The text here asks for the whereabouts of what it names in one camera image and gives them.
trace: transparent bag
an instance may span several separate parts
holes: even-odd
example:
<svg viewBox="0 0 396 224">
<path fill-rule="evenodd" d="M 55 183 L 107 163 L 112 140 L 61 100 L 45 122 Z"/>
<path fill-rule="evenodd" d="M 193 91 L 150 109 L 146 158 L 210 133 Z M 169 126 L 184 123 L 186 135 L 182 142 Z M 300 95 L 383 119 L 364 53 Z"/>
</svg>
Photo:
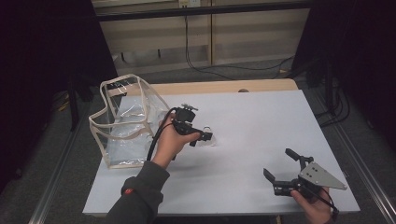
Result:
<svg viewBox="0 0 396 224">
<path fill-rule="evenodd" d="M 142 166 L 169 106 L 135 75 L 102 82 L 100 93 L 105 108 L 89 116 L 89 122 L 107 167 Z"/>
</svg>

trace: sleeve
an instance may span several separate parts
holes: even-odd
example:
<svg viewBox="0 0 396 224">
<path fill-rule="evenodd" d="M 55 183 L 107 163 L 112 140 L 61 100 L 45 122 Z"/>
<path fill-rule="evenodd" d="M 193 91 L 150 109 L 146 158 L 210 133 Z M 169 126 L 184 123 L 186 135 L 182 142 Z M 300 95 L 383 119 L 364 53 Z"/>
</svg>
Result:
<svg viewBox="0 0 396 224">
<path fill-rule="evenodd" d="M 137 176 L 125 180 L 121 196 L 106 216 L 106 223 L 146 224 L 158 214 L 163 201 L 161 189 L 169 173 L 151 161 L 145 161 Z"/>
</svg>

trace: human hand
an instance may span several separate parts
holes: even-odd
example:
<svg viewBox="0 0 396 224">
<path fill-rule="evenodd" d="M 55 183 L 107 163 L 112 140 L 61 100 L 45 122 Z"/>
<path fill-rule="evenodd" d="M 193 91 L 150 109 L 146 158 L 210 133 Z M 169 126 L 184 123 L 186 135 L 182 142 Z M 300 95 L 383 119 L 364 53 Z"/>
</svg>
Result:
<svg viewBox="0 0 396 224">
<path fill-rule="evenodd" d="M 323 188 L 320 191 L 319 196 L 327 202 L 330 200 L 329 195 L 324 191 L 329 192 L 329 188 Z M 323 224 L 330 220 L 332 212 L 330 206 L 321 200 L 314 198 L 312 201 L 308 201 L 303 195 L 297 190 L 291 191 L 291 196 L 299 204 L 305 212 L 305 217 L 310 224 Z"/>
<path fill-rule="evenodd" d="M 163 120 L 163 132 L 158 140 L 157 152 L 152 159 L 152 162 L 157 163 L 163 169 L 168 167 L 171 160 L 177 153 L 183 149 L 186 143 L 197 140 L 200 137 L 199 133 L 192 133 L 188 135 L 180 135 L 176 132 L 175 127 L 172 125 L 172 119 L 176 115 L 170 114 L 167 120 Z"/>
</svg>

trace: dark background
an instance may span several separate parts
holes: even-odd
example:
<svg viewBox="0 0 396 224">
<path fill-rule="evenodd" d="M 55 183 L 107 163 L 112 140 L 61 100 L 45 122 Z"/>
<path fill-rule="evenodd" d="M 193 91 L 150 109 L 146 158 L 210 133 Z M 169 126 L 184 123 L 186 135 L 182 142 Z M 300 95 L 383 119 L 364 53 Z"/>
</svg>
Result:
<svg viewBox="0 0 396 224">
<path fill-rule="evenodd" d="M 394 149 L 395 21 L 390 1 L 315 1 L 292 66 L 311 87 L 330 70 Z"/>
<path fill-rule="evenodd" d="M 3 189 L 23 170 L 49 118 L 53 94 L 74 80 L 78 96 L 89 101 L 89 86 L 117 72 L 99 23 L 82 19 L 94 16 L 89 0 L 7 1 L 0 14 Z"/>
</svg>

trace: cable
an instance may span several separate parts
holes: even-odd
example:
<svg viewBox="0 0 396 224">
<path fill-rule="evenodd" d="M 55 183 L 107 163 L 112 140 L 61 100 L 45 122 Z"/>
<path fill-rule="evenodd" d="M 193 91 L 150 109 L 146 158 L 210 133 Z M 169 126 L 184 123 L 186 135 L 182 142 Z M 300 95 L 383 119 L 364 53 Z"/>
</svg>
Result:
<svg viewBox="0 0 396 224">
<path fill-rule="evenodd" d="M 321 200 L 323 203 L 326 203 L 328 206 L 330 206 L 330 208 L 332 208 L 332 220 L 336 221 L 338 214 L 339 214 L 339 210 L 335 207 L 334 205 L 334 201 L 332 200 L 332 197 L 330 196 L 329 192 L 327 192 L 327 190 L 325 190 L 324 188 L 321 188 L 328 196 L 329 196 L 329 200 L 330 202 L 326 201 L 324 198 L 322 198 L 320 195 L 317 195 L 314 191 L 312 191 L 311 189 L 307 188 L 306 186 L 302 185 L 301 186 L 302 189 L 307 190 L 309 193 L 311 193 L 312 195 L 314 195 L 315 197 L 317 197 L 319 200 Z"/>
<path fill-rule="evenodd" d="M 331 119 L 331 120 L 328 120 L 328 121 L 326 121 L 326 122 L 320 124 L 320 125 L 319 125 L 320 128 L 327 127 L 327 126 L 332 125 L 332 124 L 334 124 L 334 123 L 342 122 L 342 121 L 346 120 L 346 119 L 349 117 L 349 114 L 350 114 L 350 104 L 349 104 L 349 100 L 348 100 L 347 95 L 346 95 L 346 93 L 344 92 L 344 90 L 343 90 L 343 93 L 344 93 L 344 97 L 345 97 L 345 99 L 346 99 L 346 108 L 347 108 L 346 114 L 344 115 L 343 118 L 338 119 L 338 117 L 341 115 L 341 112 L 342 112 L 342 111 L 340 111 L 340 112 L 338 113 L 338 116 L 337 116 L 337 117 L 335 117 L 335 118 L 333 118 L 333 119 Z"/>
<path fill-rule="evenodd" d="M 227 79 L 230 79 L 230 80 L 235 80 L 233 78 L 226 77 L 226 76 L 224 76 L 222 74 L 219 74 L 219 73 L 209 72 L 209 71 L 204 71 L 204 70 L 219 67 L 219 68 L 246 69 L 246 70 L 252 70 L 252 71 L 265 71 L 265 70 L 270 70 L 270 69 L 279 67 L 276 76 L 272 77 L 272 79 L 274 79 L 274 78 L 276 78 L 276 77 L 278 77 L 280 75 L 279 70 L 280 70 L 280 67 L 282 66 L 282 64 L 287 62 L 288 60 L 294 58 L 294 55 L 293 55 L 293 56 L 283 60 L 281 63 L 279 63 L 277 65 L 270 66 L 270 67 L 265 67 L 265 68 L 248 68 L 248 67 L 234 66 L 234 65 L 212 65 L 212 66 L 197 68 L 197 67 L 193 66 L 193 64 L 191 63 L 191 59 L 190 59 L 190 51 L 189 51 L 189 21 L 188 21 L 187 16 L 184 17 L 184 22 L 186 24 L 186 61 L 187 61 L 187 64 L 189 65 L 190 68 L 192 68 L 192 69 L 194 69 L 194 70 L 196 70 L 198 72 L 213 74 L 213 75 L 216 75 L 216 76 L 219 76 L 219 77 L 224 77 L 224 78 L 227 78 Z"/>
<path fill-rule="evenodd" d="M 336 94 L 336 97 L 337 97 L 337 101 L 339 102 L 339 105 L 341 106 L 341 108 L 339 109 L 338 113 L 335 114 L 335 115 L 333 116 L 332 119 L 329 119 L 329 120 L 323 122 L 322 124 L 320 124 L 321 126 L 323 126 L 323 125 L 325 125 L 325 124 L 327 124 L 327 123 L 330 123 L 330 122 L 336 120 L 338 117 L 341 116 L 341 114 L 342 114 L 342 112 L 343 112 L 343 109 L 344 109 L 344 104 L 343 104 L 343 102 L 341 101 L 341 96 L 339 95 L 339 93 Z"/>
<path fill-rule="evenodd" d="M 163 125 L 165 124 L 165 121 L 168 119 L 169 115 L 170 115 L 174 110 L 176 110 L 175 107 L 173 107 L 172 109 L 170 109 L 170 110 L 166 113 L 165 117 L 163 117 L 163 122 L 162 122 L 161 125 L 158 127 L 157 132 L 155 133 L 154 137 L 152 138 L 152 142 L 151 142 L 151 145 L 150 145 L 149 150 L 148 150 L 147 161 L 151 161 L 151 156 L 152 156 L 152 153 L 154 152 L 155 145 L 157 144 L 157 141 L 158 141 L 158 139 L 160 138 L 160 135 L 161 135 L 161 133 L 163 132 L 163 129 L 166 128 L 169 124 L 165 125 L 164 127 L 163 127 Z"/>
<path fill-rule="evenodd" d="M 319 119 L 319 118 L 321 118 L 323 115 L 326 115 L 326 114 L 328 114 L 328 113 L 330 113 L 330 112 L 332 112 L 332 111 L 335 111 L 335 110 L 337 110 L 338 109 L 338 106 L 342 103 L 341 102 L 341 97 L 340 97 L 340 95 L 339 95 L 339 91 L 340 91 L 340 86 L 338 86 L 338 87 L 334 87 L 334 88 L 337 88 L 337 98 L 336 98 L 336 102 L 335 102 L 335 105 L 331 108 L 331 109 L 328 109 L 328 110 L 326 110 L 326 111 L 324 111 L 324 112 L 321 112 L 321 113 L 318 113 L 318 114 L 315 114 L 315 117 L 317 118 L 317 119 Z"/>
<path fill-rule="evenodd" d="M 224 76 L 222 74 L 219 74 L 219 73 L 202 71 L 201 69 L 198 69 L 198 68 L 194 67 L 194 65 L 192 65 L 191 60 L 190 60 L 190 53 L 189 53 L 189 22 L 187 20 L 187 16 L 184 17 L 184 22 L 186 23 L 186 61 L 187 61 L 187 64 L 189 65 L 189 67 L 194 69 L 194 70 L 196 70 L 196 71 L 198 71 L 198 72 L 209 73 L 209 74 L 213 74 L 213 75 L 216 75 L 216 76 L 219 76 L 219 77 L 224 77 L 224 78 L 229 79 L 229 80 L 235 80 L 233 78 L 226 77 L 226 76 Z"/>
</svg>

